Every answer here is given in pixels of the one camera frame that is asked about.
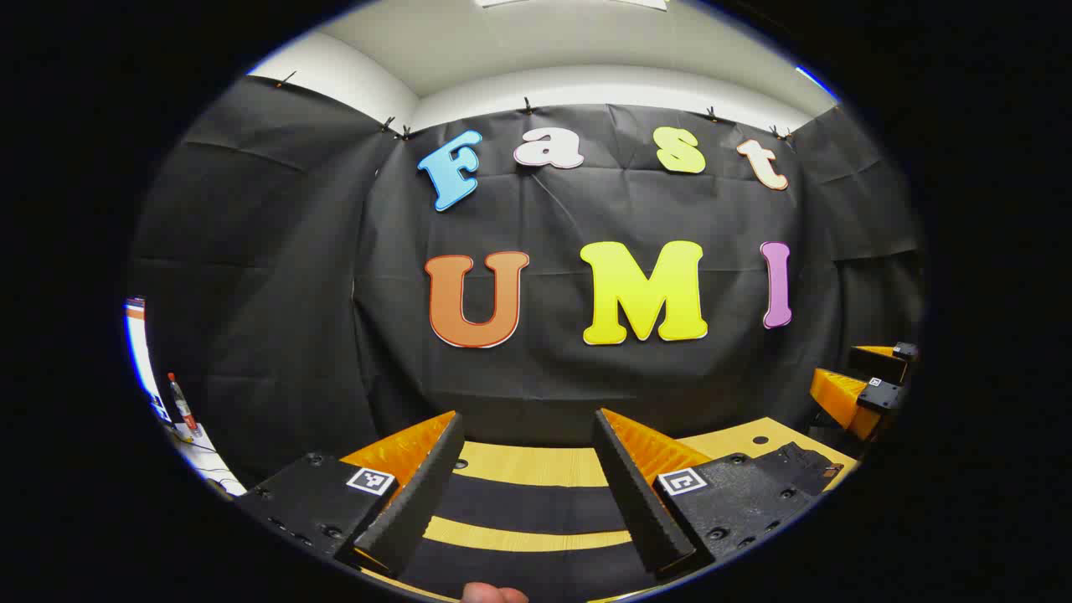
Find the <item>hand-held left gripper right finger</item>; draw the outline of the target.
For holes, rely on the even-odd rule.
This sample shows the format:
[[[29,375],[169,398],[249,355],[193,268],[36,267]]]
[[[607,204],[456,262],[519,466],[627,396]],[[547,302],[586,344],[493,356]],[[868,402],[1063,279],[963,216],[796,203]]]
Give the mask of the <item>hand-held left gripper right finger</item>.
[[[592,444],[632,545],[660,580],[753,549],[843,472],[842,457],[773,420],[678,441],[601,409]]]

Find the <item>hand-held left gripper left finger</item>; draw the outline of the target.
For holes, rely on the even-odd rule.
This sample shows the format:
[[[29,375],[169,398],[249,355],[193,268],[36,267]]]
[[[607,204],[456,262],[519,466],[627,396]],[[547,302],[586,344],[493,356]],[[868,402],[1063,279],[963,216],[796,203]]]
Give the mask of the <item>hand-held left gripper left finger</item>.
[[[394,579],[440,508],[464,438],[448,411],[342,458],[310,451],[237,505],[306,551]]]

